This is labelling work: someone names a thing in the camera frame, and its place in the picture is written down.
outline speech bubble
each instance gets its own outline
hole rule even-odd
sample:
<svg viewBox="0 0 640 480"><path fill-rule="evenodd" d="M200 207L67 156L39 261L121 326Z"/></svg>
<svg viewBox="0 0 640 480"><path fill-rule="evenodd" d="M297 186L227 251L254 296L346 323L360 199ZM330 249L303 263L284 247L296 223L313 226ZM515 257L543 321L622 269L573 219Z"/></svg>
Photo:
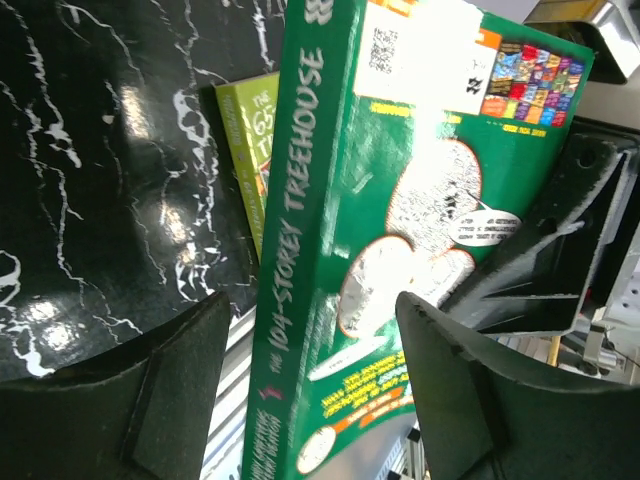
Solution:
<svg viewBox="0 0 640 480"><path fill-rule="evenodd" d="M503 210L476 210L456 218L449 236L466 247L488 247L509 238L521 224L518 217Z"/></svg>
<svg viewBox="0 0 640 480"><path fill-rule="evenodd" d="M309 372L309 380L315 382L322 378L333 375L353 365L358 360L363 359L367 355L375 352L378 348L386 343L386 337L371 337L360 340L349 347L340 350L335 355L327 358L324 362L318 364Z"/></svg>

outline orange label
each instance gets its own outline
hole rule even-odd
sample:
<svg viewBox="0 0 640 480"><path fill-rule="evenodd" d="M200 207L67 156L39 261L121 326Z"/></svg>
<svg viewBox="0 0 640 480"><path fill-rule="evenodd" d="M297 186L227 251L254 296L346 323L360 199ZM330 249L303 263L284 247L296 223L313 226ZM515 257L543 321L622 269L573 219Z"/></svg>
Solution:
<svg viewBox="0 0 640 480"><path fill-rule="evenodd" d="M484 28L480 29L480 31L478 32L478 37L476 38L477 44L493 48L494 50L498 50L500 48L501 42L502 35L496 32L485 30Z"/></svg>
<svg viewBox="0 0 640 480"><path fill-rule="evenodd" d="M371 3L380 5L394 13L399 13L404 17L410 17L417 0L369 0Z"/></svg>

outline qr code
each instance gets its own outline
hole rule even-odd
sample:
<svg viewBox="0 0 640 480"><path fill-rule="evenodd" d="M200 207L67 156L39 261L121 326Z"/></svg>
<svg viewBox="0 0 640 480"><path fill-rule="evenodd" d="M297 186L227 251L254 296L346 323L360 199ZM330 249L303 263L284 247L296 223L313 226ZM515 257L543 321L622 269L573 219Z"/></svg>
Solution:
<svg viewBox="0 0 640 480"><path fill-rule="evenodd" d="M398 32L374 28L369 66L382 73L392 73L392 62L396 53L397 40Z"/></svg>

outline orange banner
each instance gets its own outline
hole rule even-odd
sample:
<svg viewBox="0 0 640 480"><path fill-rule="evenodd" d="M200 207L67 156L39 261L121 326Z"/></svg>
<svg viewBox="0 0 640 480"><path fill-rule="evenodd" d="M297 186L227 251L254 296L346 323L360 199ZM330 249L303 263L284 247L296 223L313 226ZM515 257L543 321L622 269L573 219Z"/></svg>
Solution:
<svg viewBox="0 0 640 480"><path fill-rule="evenodd" d="M410 405L412 403L413 403L413 395L409 395L409 396L400 398L398 400L393 400L392 402L389 402L389 403L383 405L379 409L371 412L369 415L364 417L362 419L362 421L360 422L360 428L366 427L370 423L375 422L381 416L386 415L389 412L392 412L396 408L404 407L404 406Z"/></svg>
<svg viewBox="0 0 640 480"><path fill-rule="evenodd" d="M347 417L343 418L341 421L333 425L333 429L336 431L336 433L343 432L348 427L364 417L367 413L373 412L375 409L380 407L380 405L398 398L400 395L402 395L403 391L404 387L397 387L393 390L388 391L387 393L380 395L375 400L372 400L371 402L353 412L351 415L348 415Z"/></svg>

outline book cover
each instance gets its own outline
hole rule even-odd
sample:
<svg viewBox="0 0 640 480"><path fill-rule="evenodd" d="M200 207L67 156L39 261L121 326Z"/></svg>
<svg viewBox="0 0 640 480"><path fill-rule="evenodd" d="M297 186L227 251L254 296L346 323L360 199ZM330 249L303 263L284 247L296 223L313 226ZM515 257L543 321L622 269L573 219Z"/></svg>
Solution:
<svg viewBox="0 0 640 480"><path fill-rule="evenodd" d="M262 256L278 76L272 73L216 87L258 259Z"/></svg>
<svg viewBox="0 0 640 480"><path fill-rule="evenodd" d="M291 2L282 58L252 480L307 478L413 410L398 293L440 305L518 228L593 62L457 0Z"/></svg>

